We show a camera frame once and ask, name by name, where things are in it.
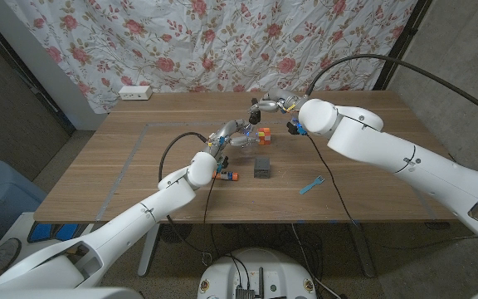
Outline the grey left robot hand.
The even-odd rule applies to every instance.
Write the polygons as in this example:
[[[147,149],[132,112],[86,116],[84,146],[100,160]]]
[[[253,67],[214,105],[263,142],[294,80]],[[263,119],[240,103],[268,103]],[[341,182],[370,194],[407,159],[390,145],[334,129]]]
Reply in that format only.
[[[216,158],[227,145],[242,147],[258,144],[260,141],[254,125],[246,120],[230,120],[221,129],[209,135],[204,151]]]

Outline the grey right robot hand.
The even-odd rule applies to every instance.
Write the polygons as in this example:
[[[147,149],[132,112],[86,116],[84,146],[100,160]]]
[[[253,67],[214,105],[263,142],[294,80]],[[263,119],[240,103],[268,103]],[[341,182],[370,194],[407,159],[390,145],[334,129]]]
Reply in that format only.
[[[248,111],[250,113],[258,111],[274,113],[278,110],[284,112],[299,111],[301,106],[309,99],[307,95],[298,96],[291,91],[275,88],[265,93],[261,100],[253,104]]]

